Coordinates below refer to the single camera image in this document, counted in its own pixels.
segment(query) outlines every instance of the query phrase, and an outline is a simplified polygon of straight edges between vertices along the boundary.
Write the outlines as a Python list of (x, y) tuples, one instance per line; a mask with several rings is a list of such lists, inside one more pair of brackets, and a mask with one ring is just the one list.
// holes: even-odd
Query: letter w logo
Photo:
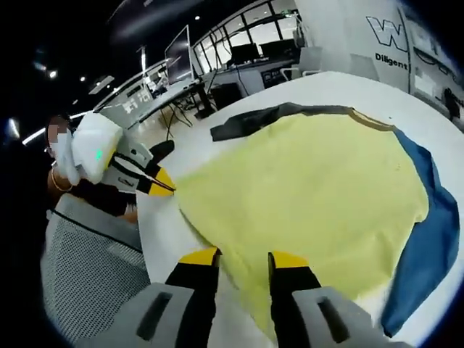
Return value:
[(383, 20), (380, 23), (375, 17), (366, 17), (366, 19), (381, 45), (391, 47), (393, 42), (397, 49), (407, 52), (406, 32), (401, 24), (397, 28), (389, 20)]

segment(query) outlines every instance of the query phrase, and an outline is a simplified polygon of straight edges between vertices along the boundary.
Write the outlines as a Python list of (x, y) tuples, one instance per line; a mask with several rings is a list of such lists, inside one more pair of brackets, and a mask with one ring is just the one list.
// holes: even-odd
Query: office chair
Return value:
[[(281, 69), (281, 74), (287, 81), (302, 76), (313, 75), (324, 70), (322, 47), (302, 47), (299, 54), (299, 63), (296, 67)], [(291, 79), (286, 75), (291, 72)]]
[(71, 344), (107, 330), (150, 284), (136, 225), (69, 194), (49, 214), (41, 275), (45, 311)]
[(360, 56), (359, 54), (350, 54), (350, 56), (350, 74), (379, 81), (377, 69), (372, 58)]

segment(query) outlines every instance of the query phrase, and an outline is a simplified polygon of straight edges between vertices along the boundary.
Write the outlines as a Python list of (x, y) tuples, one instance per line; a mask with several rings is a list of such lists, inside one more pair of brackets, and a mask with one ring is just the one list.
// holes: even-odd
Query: blue sleeve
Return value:
[(392, 337), (446, 276), (457, 257), (459, 212), (454, 197), (441, 186), (430, 152), (403, 132), (395, 134), (414, 162), (428, 194), (428, 215), (416, 223), (402, 251), (391, 293), (381, 316)]

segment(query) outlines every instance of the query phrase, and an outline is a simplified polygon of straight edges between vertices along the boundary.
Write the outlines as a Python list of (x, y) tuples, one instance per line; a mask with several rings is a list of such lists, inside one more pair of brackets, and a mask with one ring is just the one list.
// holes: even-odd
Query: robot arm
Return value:
[(152, 153), (103, 115), (89, 112), (74, 134), (67, 134), (58, 144), (63, 148), (58, 165), (66, 168), (66, 173), (79, 173), (93, 184), (105, 183), (119, 191), (138, 190), (157, 196), (169, 196), (175, 190)]
[[(206, 348), (216, 313), (219, 249), (183, 257), (166, 280), (124, 304), (111, 328), (78, 347)], [(370, 316), (320, 284), (304, 259), (268, 255), (271, 315), (280, 348), (408, 348), (373, 328)]]

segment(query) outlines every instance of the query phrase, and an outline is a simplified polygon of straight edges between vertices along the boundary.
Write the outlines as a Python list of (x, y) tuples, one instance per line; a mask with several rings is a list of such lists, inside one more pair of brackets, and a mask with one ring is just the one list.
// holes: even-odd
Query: bracelet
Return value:
[(61, 191), (61, 192), (69, 192), (71, 191), (71, 189), (73, 188), (73, 186), (71, 185), (71, 187), (69, 187), (68, 190), (64, 190), (62, 189), (61, 187), (58, 186), (57, 182), (55, 181), (55, 176), (54, 176), (54, 170), (55, 170), (55, 167), (51, 167), (51, 181), (53, 181), (53, 184), (55, 185), (55, 187), (57, 188), (58, 191)]

